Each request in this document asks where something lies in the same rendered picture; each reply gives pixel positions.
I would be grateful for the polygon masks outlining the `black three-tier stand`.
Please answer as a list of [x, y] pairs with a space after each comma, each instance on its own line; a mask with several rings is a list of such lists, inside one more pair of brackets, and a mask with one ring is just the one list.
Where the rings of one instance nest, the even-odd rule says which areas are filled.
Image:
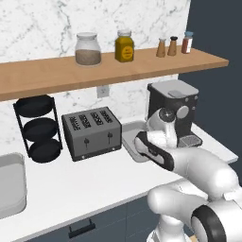
[[49, 95], [18, 99], [13, 104], [26, 153], [35, 163], [56, 160], [62, 150], [55, 100]]

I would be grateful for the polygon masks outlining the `glass jar with brown contents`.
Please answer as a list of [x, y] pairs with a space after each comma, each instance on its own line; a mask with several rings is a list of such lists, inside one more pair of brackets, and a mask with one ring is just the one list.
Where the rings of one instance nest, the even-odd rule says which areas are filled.
[[94, 32], [77, 34], [76, 63], [82, 66], [96, 66], [101, 63], [101, 49]]

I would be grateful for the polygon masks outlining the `grey tupperware container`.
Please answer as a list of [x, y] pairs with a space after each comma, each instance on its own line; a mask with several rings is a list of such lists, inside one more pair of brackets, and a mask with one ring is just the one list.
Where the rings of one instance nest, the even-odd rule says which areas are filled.
[[145, 121], [133, 121], [122, 126], [122, 144], [136, 163], [144, 163], [148, 161], [146, 156], [142, 156], [136, 150], [134, 145], [134, 138], [139, 131], [147, 131]]
[[26, 208], [25, 159], [14, 152], [0, 156], [0, 219]]

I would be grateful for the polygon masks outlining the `dark grey cupboard door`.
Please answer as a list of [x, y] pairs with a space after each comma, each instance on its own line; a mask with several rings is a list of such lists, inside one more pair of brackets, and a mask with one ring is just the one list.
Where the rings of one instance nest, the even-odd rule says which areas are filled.
[[158, 221], [159, 216], [151, 212], [146, 197], [129, 202], [127, 204], [126, 242], [146, 242]]

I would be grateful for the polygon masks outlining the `black and grey coffee machine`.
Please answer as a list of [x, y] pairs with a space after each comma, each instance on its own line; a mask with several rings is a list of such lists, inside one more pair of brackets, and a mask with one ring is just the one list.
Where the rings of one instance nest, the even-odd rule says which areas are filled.
[[179, 147], [199, 147], [202, 140], [191, 131], [199, 90], [178, 80], [149, 83], [149, 103], [147, 119], [160, 108], [175, 114], [175, 131]]

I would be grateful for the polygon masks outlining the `yellow jar with grey lid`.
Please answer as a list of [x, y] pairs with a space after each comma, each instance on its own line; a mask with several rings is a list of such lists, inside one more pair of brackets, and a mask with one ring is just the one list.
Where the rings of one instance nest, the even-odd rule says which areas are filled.
[[115, 59], [120, 62], [133, 61], [134, 42], [129, 29], [122, 29], [117, 32], [115, 40]]

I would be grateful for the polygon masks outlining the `red spice bottle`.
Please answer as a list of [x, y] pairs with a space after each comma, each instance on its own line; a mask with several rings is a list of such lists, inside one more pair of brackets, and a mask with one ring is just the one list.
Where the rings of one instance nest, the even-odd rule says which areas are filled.
[[193, 32], [185, 31], [184, 38], [182, 41], [182, 47], [181, 47], [181, 52], [183, 54], [188, 54], [191, 51], [192, 42], [193, 42]]

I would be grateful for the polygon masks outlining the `wooden wall shelf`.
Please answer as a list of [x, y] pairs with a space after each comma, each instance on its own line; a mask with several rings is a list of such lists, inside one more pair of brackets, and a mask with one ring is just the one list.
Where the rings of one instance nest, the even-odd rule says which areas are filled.
[[154, 48], [134, 52], [134, 61], [121, 63], [104, 53], [97, 67], [81, 67], [73, 57], [0, 63], [0, 101], [54, 94], [144, 78], [225, 67], [229, 62], [192, 49], [158, 58]]

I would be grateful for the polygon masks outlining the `brown shaker with black cap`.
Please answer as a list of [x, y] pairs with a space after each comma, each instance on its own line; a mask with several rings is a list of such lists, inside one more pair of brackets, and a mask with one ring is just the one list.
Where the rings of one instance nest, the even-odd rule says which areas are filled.
[[167, 52], [168, 56], [175, 56], [177, 54], [177, 40], [178, 38], [176, 36], [170, 38], [170, 45]]

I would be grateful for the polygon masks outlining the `grey four-slot toaster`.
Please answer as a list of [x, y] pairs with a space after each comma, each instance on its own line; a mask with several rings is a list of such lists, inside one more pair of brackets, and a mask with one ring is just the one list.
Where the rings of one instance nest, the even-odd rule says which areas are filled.
[[108, 107], [61, 117], [66, 144], [74, 162], [118, 150], [122, 125]]

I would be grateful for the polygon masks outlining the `brown shaker with grey cap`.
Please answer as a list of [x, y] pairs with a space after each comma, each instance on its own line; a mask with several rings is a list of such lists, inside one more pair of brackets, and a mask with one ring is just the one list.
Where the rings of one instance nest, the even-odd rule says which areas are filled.
[[165, 39], [159, 39], [156, 56], [159, 58], [163, 58], [165, 56]]

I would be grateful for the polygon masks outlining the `dark grey drawer front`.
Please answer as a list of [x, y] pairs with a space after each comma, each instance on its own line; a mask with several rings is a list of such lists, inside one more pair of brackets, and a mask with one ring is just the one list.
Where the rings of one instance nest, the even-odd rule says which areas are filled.
[[125, 242], [126, 212], [117, 206], [26, 242]]

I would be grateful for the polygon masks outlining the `wall power outlet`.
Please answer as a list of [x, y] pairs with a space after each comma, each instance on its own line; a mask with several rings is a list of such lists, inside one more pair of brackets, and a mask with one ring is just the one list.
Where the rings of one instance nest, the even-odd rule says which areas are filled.
[[110, 93], [110, 87], [108, 85], [102, 85], [96, 87], [96, 94], [98, 98], [107, 97]]

